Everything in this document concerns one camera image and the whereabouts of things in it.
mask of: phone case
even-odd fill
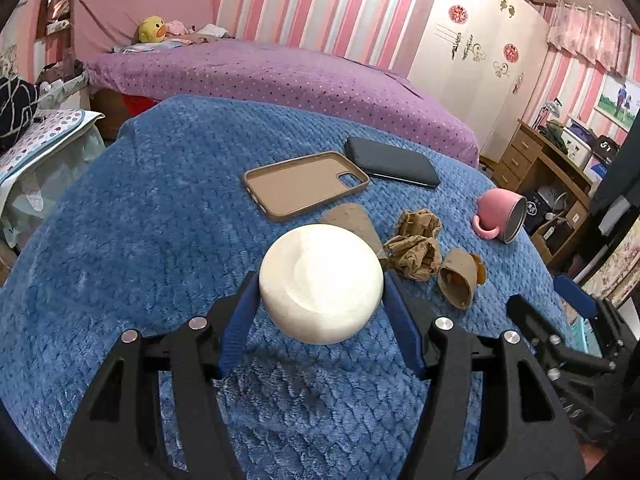
[[[360,181],[347,186],[345,174]],[[370,179],[366,173],[338,152],[301,156],[249,170],[244,186],[267,218],[283,222],[333,200],[363,191]]]

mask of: blue gripper pad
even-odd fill
[[[222,335],[218,368],[226,376],[239,362],[246,337],[260,305],[260,287],[256,272],[237,298],[238,304]]]
[[[404,364],[417,377],[423,378],[427,367],[422,358],[422,337],[402,300],[393,277],[388,272],[385,272],[385,290],[382,293],[382,303],[391,322],[391,328],[394,330]]]
[[[554,290],[582,317],[592,319],[598,315],[595,300],[569,277],[557,276],[554,280]]]

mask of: blue blanket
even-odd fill
[[[152,335],[206,313],[260,267],[278,236],[318,221],[329,207],[270,222],[241,175],[294,156],[341,151],[347,136],[422,152],[442,180],[427,190],[373,179],[348,198],[365,207],[382,240],[402,209],[426,206],[443,222],[443,254],[459,246],[488,268],[466,312],[447,304],[435,280],[405,281],[410,292],[486,336],[514,328],[505,303],[521,293],[568,335],[551,276],[526,234],[508,246],[473,234],[476,197],[492,187],[478,171],[349,121],[252,102],[172,98],[124,124],[0,289],[0,398],[49,464],[123,330]],[[480,385],[475,378],[461,465],[474,453]],[[161,389],[169,454],[184,466],[169,377]],[[248,478],[396,478],[426,389],[404,366],[382,308],[353,338],[310,346],[283,335],[260,307],[241,365],[220,383],[218,400]]]

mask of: polka dot cloth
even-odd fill
[[[40,110],[20,140],[0,157],[0,182],[10,176],[34,156],[45,150],[60,137],[73,131],[84,119],[83,110]]]
[[[104,54],[86,63],[91,85],[165,100],[195,94],[273,103],[373,126],[473,168],[471,129],[407,79],[302,48],[222,40],[163,52]]]

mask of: white wardrobe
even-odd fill
[[[524,0],[435,0],[409,72],[500,160],[540,75],[548,24]]]

